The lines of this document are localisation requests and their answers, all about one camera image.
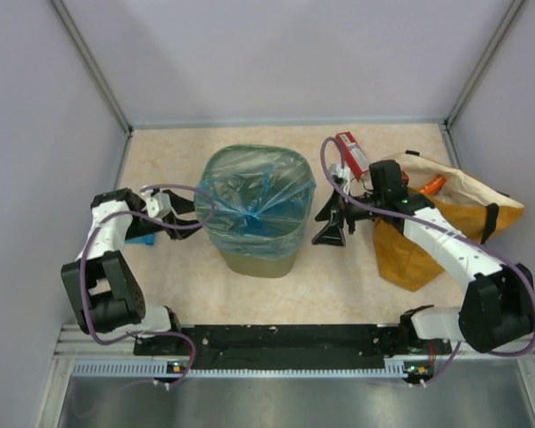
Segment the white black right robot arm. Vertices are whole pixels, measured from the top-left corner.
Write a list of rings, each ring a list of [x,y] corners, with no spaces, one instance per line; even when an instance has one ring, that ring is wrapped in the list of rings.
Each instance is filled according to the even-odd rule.
[[[417,353],[431,339],[448,339],[480,353],[498,354],[499,347],[525,335],[535,340],[531,272],[470,240],[426,196],[410,193],[396,161],[371,164],[372,189],[361,196],[345,189],[350,183],[347,167],[333,164],[324,172],[333,194],[316,216],[325,226],[314,244],[342,246],[356,222],[379,218],[424,250],[462,289],[459,308],[426,306],[406,312],[408,324],[398,331],[404,350]]]

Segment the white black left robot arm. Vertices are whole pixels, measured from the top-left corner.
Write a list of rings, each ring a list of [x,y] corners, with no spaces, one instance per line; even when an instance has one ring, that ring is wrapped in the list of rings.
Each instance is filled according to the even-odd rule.
[[[168,354],[184,345],[176,315],[166,306],[147,305],[123,254],[130,240],[159,232],[184,240],[213,218],[215,210],[202,220],[182,219],[195,207],[174,193],[176,189],[212,201],[191,186],[148,185],[140,194],[125,187],[98,194],[91,202],[86,244],[74,261],[62,266],[61,278],[81,331],[95,342],[110,345],[128,337],[153,336],[155,345]]]

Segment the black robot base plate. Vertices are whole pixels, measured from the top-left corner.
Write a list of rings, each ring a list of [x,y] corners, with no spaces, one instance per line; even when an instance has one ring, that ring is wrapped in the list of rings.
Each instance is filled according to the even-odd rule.
[[[195,325],[193,367],[252,369],[379,368],[394,356],[448,355],[450,345],[412,338],[396,325]]]

